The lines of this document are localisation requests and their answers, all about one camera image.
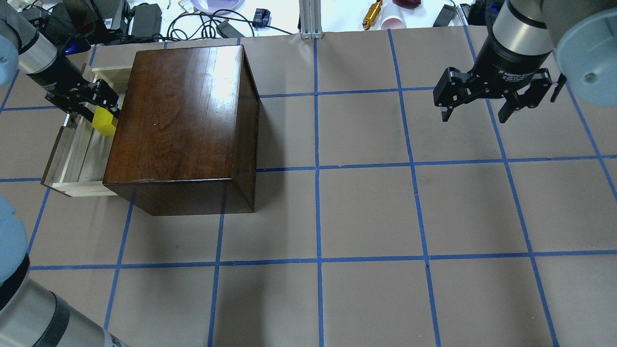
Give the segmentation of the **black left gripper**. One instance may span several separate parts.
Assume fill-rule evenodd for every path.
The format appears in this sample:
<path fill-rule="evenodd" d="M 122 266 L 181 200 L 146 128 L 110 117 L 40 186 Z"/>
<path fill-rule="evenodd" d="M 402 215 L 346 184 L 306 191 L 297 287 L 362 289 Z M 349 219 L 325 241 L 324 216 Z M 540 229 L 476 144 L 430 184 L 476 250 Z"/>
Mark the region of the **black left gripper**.
<path fill-rule="evenodd" d="M 119 119 L 119 95 L 103 79 L 88 83 L 80 69 L 61 53 L 56 53 L 54 61 L 29 77 L 46 90 L 45 99 L 66 114 L 77 114 L 87 121 L 93 121 L 94 112 L 83 103 L 105 108 Z"/>

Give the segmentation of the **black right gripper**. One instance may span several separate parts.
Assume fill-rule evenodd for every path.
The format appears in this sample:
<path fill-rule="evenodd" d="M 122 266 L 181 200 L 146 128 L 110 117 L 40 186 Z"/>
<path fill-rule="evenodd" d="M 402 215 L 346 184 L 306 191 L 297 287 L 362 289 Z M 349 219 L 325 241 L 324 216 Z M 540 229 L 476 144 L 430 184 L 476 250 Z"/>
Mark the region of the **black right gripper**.
<path fill-rule="evenodd" d="M 442 121 L 449 121 L 454 108 L 478 98 L 500 99 L 505 104 L 498 112 L 499 123 L 522 108 L 535 108 L 552 85 L 548 68 L 541 68 L 548 53 L 525 55 L 509 50 L 495 37 L 487 37 L 468 73 L 454 67 L 444 70 L 433 90 L 434 105 Z M 523 94 L 518 90 L 526 87 Z"/>

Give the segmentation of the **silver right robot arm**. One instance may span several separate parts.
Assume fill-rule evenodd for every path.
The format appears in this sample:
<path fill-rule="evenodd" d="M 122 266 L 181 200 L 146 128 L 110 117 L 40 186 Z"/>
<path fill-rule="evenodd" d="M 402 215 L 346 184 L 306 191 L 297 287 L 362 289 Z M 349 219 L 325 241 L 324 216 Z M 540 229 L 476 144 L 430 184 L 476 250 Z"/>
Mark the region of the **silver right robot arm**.
<path fill-rule="evenodd" d="M 555 53 L 560 77 L 583 101 L 616 105 L 617 9 L 614 0 L 507 0 L 467 73 L 446 68 L 433 91 L 448 121 L 454 108 L 476 99 L 504 99 L 500 123 L 535 108 L 552 79 L 542 64 Z"/>

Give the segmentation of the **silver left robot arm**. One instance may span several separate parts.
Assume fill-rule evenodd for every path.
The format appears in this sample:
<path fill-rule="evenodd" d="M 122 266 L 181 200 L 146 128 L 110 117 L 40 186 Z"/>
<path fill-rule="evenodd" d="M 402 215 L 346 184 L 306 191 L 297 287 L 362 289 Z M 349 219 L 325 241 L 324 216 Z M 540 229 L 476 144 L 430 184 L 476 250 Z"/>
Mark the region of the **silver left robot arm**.
<path fill-rule="evenodd" d="M 25 74 L 1 88 L 1 345 L 3 347 L 123 347 L 108 321 L 81 308 L 94 299 L 109 317 L 117 280 L 125 202 L 79 202 L 40 184 L 52 142 L 66 114 L 7 101 L 35 94 Z"/>

